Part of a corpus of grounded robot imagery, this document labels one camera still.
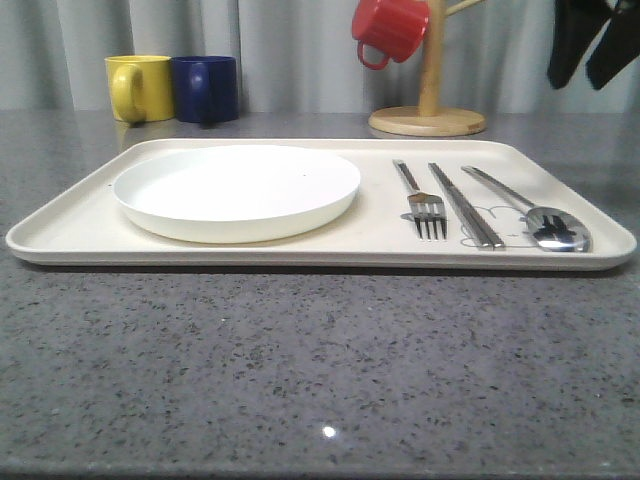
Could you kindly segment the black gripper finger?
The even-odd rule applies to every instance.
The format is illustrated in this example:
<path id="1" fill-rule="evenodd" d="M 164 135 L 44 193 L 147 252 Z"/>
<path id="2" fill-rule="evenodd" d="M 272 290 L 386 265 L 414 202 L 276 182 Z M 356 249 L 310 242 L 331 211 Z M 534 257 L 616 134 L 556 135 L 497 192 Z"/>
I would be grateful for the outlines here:
<path id="1" fill-rule="evenodd" d="M 639 2 L 617 1 L 599 44 L 586 64 L 594 90 L 601 90 L 639 56 Z"/>
<path id="2" fill-rule="evenodd" d="M 553 89 L 571 80 L 587 48 L 615 10 L 607 1 L 555 0 L 555 24 L 547 78 Z"/>

